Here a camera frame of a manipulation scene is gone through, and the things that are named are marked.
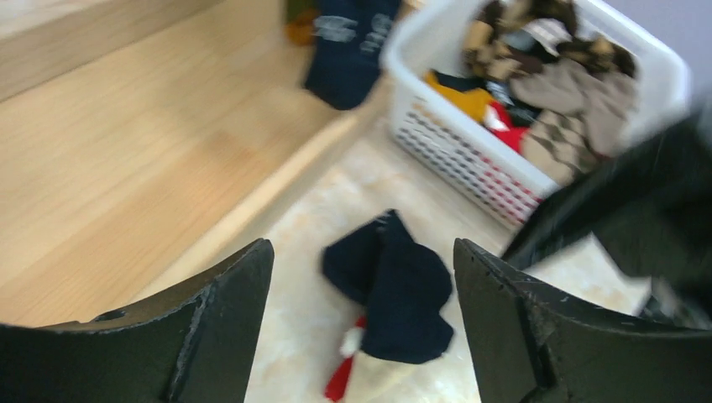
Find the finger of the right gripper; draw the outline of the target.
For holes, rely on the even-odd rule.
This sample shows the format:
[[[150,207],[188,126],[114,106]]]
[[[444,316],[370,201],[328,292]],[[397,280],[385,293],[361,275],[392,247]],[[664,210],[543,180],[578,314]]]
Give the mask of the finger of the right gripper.
[[[550,194],[501,257],[523,270],[594,235],[630,277],[711,308],[711,111],[700,108]]]

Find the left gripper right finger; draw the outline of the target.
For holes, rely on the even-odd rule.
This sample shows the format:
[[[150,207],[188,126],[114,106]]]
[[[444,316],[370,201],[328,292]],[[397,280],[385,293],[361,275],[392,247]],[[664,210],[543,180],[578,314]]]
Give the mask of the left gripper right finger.
[[[708,402],[711,334],[632,317],[453,245],[483,402]]]

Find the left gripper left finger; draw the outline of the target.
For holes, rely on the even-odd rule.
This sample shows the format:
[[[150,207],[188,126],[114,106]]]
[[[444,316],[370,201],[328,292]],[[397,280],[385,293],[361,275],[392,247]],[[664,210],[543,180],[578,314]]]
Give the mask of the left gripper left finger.
[[[2,325],[2,401],[243,401],[274,258],[259,238],[90,322]]]

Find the navy blue sock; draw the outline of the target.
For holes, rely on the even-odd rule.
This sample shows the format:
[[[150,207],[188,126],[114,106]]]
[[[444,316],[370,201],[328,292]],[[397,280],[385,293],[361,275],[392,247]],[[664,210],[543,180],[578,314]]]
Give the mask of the navy blue sock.
[[[400,0],[318,1],[316,47],[304,88],[339,111],[359,106],[380,77],[380,53],[401,4]]]

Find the olive striped sock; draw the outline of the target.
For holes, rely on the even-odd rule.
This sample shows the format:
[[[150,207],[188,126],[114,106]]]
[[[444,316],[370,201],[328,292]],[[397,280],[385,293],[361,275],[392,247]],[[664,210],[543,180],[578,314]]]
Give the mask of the olive striped sock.
[[[320,15],[314,0],[284,1],[284,32],[286,38],[297,46],[314,43],[314,20]]]

